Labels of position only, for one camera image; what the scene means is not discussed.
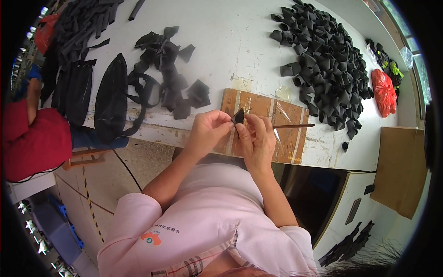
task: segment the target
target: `red shirt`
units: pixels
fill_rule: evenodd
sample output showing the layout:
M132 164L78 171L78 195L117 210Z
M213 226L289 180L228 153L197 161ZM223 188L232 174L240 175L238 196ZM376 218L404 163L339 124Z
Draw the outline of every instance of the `red shirt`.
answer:
M1 147L8 181L21 181L72 157L70 127L56 109L38 110L34 122L28 126L26 99L23 99L5 106L2 123Z

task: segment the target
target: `wooden board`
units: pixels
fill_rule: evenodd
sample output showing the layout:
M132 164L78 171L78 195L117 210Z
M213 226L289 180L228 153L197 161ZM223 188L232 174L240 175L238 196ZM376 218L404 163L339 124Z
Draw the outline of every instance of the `wooden board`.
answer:
M290 122L280 112L279 105L288 115ZM251 92L225 89L221 110L232 117L240 108L243 108L245 113L269 117L273 125L306 124L309 117L309 110L303 107ZM285 164L300 164L306 128L278 129L277 132L281 146L278 143L276 144L272 161ZM224 136L214 148L214 151L226 155L242 156L241 142L237 132L233 129Z

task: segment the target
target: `cardboard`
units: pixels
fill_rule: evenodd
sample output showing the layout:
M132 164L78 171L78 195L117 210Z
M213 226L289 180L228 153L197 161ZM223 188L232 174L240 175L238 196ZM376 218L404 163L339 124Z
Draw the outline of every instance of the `cardboard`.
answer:
M426 174L424 131L382 127L375 188L370 198L412 219Z

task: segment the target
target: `wooden stick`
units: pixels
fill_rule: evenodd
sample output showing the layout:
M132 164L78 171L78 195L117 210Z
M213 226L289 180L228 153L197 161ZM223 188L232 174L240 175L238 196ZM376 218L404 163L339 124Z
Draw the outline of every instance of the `wooden stick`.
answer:
M314 127L315 124L295 124L295 125L278 125L273 126L274 129L285 129L285 128L303 128L303 127Z

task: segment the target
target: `concrete floor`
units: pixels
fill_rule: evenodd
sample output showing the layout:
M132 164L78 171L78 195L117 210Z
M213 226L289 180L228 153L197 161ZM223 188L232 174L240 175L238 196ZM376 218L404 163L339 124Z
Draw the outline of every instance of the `concrete floor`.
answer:
M143 140L129 139L126 148L116 152L124 160L142 188L164 170L172 159L174 147ZM55 173L57 186L51 193L65 204L69 220L76 228L78 237L84 242L84 251L97 266L97 253L103 246L113 219L118 199L131 192L140 192L133 178L113 152L105 154L103 164L85 167L84 185L82 168L69 171L58 169ZM274 164L277 181L283 173L283 164ZM86 189L92 211L89 208ZM94 213L97 226L92 217Z

